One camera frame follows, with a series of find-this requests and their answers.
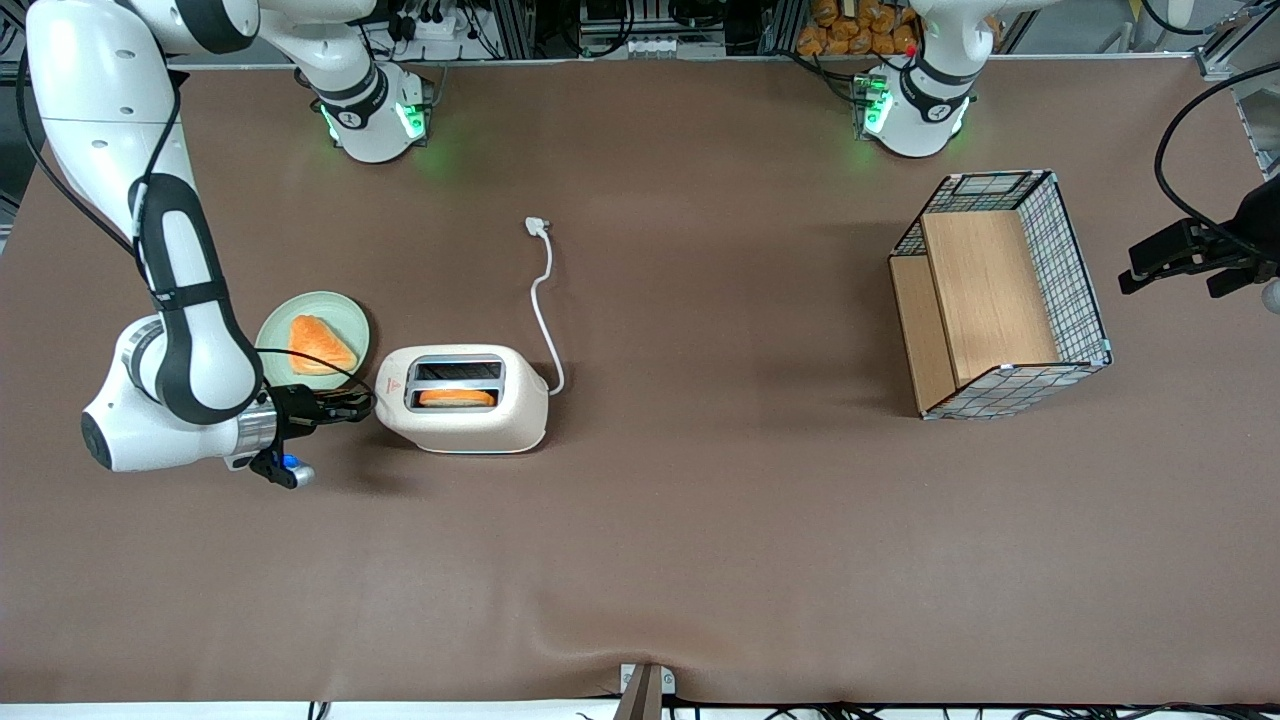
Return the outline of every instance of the power plug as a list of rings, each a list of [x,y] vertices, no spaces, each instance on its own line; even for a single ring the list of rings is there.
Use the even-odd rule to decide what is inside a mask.
[[[550,223],[541,218],[525,218],[525,229],[529,231],[531,237],[547,237],[547,231],[552,227]]]

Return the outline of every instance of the bread roll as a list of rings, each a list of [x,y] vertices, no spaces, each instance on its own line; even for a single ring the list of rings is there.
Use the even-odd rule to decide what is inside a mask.
[[[915,47],[915,31],[911,26],[900,26],[893,31],[893,53],[905,55],[909,47]]]
[[[796,53],[806,58],[822,55],[822,46],[826,40],[827,31],[820,27],[808,26],[800,31],[800,37],[796,40]]]
[[[987,27],[989,27],[991,32],[996,36],[992,38],[992,42],[1000,45],[1000,35],[1002,28],[1000,26],[1000,20],[996,19],[996,15],[987,15]]]
[[[882,32],[877,32],[876,35],[872,36],[872,53],[878,53],[881,55],[892,55],[893,38]]]
[[[841,18],[831,26],[828,31],[832,40],[852,40],[859,32],[858,20],[851,18]]]
[[[813,20],[822,27],[831,27],[840,19],[840,5],[836,0],[813,0],[809,12],[813,14]]]
[[[870,53],[872,49],[872,33],[868,29],[863,29],[849,41],[849,54],[850,55],[865,55]]]
[[[858,10],[858,24],[872,32],[890,32],[893,29],[893,8],[865,0]]]

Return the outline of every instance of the wooden shelf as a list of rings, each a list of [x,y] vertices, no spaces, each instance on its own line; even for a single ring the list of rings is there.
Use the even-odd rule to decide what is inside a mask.
[[[924,255],[896,255],[888,259],[888,269],[911,366],[915,406],[925,413],[956,391],[933,272]]]
[[[997,365],[1057,363],[1018,213],[928,213],[920,223],[955,386]]]

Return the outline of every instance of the white toaster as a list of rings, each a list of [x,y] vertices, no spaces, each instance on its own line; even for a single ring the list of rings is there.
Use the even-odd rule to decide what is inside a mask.
[[[383,360],[375,388],[378,419],[430,452],[524,452],[547,433],[547,382],[500,345],[402,347]],[[468,391],[456,395],[484,404],[439,407],[422,400],[445,391]]]

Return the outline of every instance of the brown tablecloth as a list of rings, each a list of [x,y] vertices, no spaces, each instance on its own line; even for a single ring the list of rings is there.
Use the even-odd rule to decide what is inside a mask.
[[[248,334],[283,300],[397,347],[570,370],[545,445],[439,457],[370,419],[292,450],[113,475],[82,446],[132,261],[47,182],[0,259],[0,698],[531,698],[672,666],[782,702],[1280,700],[1280,323],[1197,279],[1121,297],[1179,217],[1151,174],[1192,60],[995,61],[938,156],[852,140],[783,63],[458,69],[426,150],[362,167],[283,72],[186,86],[197,184]],[[946,173],[1048,167],[1116,365],[1030,413],[924,423],[884,258]],[[1224,217],[1260,182],[1226,97],[1170,177]]]

